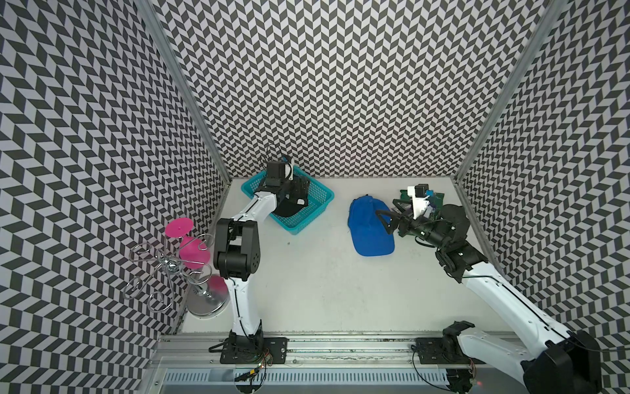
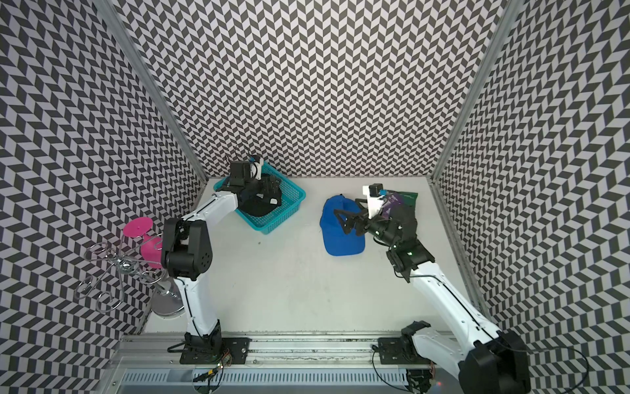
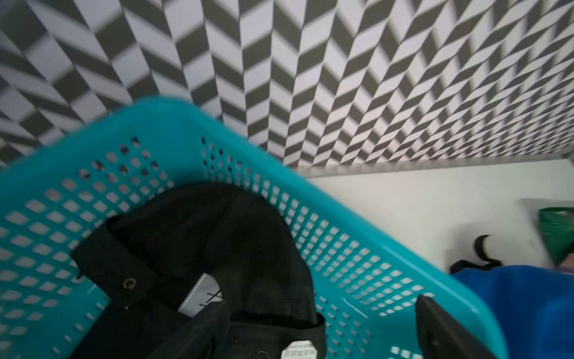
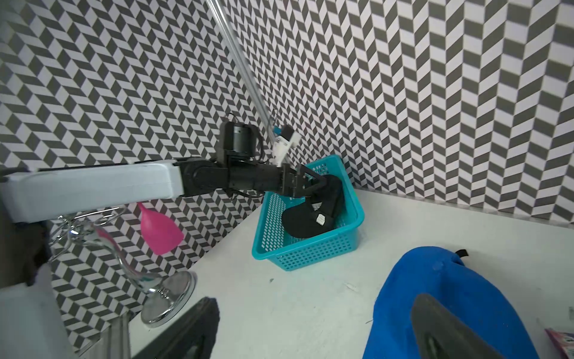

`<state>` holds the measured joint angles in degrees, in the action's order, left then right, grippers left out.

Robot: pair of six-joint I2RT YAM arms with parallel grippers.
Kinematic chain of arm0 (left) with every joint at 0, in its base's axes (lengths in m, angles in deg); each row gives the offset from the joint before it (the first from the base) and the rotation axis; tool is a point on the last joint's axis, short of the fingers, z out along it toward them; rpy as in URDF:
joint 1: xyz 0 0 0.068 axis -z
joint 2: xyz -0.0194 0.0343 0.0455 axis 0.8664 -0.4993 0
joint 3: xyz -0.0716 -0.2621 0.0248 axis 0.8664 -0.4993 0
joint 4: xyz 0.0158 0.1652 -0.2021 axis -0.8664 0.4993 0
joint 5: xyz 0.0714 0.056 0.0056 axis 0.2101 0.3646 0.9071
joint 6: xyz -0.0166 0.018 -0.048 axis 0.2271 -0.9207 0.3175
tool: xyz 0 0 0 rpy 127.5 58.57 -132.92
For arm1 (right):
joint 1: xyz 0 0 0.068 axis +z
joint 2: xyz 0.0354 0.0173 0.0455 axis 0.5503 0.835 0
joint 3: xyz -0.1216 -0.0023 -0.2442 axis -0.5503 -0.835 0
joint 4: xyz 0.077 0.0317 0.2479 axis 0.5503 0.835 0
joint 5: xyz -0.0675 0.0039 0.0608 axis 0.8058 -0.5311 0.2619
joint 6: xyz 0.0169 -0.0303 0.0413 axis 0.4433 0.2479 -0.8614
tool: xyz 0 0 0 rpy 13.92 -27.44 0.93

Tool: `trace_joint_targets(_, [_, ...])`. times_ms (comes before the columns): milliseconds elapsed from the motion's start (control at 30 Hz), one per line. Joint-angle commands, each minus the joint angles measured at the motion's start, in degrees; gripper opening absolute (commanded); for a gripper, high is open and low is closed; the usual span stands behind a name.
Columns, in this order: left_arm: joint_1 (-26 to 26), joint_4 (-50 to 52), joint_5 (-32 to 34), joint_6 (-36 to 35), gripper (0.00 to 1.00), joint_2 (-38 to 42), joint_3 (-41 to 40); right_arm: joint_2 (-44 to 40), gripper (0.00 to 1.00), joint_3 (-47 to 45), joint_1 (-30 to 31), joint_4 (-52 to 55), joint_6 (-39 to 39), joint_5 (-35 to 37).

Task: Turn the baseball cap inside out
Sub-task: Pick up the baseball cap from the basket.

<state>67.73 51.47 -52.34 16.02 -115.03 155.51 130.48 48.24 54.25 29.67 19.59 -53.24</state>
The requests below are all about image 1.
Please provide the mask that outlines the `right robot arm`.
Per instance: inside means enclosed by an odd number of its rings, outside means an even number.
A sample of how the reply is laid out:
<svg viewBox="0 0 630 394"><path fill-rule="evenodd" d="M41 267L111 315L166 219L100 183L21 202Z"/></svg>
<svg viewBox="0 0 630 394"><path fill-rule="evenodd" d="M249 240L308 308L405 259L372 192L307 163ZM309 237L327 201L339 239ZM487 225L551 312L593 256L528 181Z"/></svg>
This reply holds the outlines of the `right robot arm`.
<svg viewBox="0 0 630 394"><path fill-rule="evenodd" d="M467 321L443 332L462 356L482 361L521 383L530 393L599 393L600 346L585 332L573 332L547 315L512 286L467 240L465 209L443 205L436 218L417 207L423 200L395 200L395 211L376 215L387 233L412 234L435 248L445 273L487 303L521 341L515 346L478 330Z"/></svg>

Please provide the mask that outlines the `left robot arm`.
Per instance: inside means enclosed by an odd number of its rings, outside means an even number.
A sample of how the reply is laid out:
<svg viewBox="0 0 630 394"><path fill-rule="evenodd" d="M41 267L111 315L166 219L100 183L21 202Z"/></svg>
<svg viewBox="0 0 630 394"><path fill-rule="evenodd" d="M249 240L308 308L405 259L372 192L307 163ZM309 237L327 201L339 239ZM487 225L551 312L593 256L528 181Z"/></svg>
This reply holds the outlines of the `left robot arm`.
<svg viewBox="0 0 630 394"><path fill-rule="evenodd" d="M282 156L267 163L264 179L251 201L232 218L218 221L213 264L224 278L233 306L231 333L259 347L262 320L249 296L249 278L261 263L259 223L270 214L290 217L308 207L310 180L295 175L295 161Z"/></svg>

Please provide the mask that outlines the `blue baseball cap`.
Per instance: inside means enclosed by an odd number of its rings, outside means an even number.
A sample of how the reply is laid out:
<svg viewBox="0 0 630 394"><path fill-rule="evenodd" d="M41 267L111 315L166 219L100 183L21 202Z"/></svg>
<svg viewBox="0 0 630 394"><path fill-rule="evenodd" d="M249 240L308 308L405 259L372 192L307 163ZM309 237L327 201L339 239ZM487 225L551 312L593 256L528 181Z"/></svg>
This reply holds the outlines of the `blue baseball cap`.
<svg viewBox="0 0 630 394"><path fill-rule="evenodd" d="M395 241L388 234L377 216L377 211L389 212L387 205L371 195L361 196L349 207L348 227L354 249L364 257L377 257L392 254Z"/></svg>

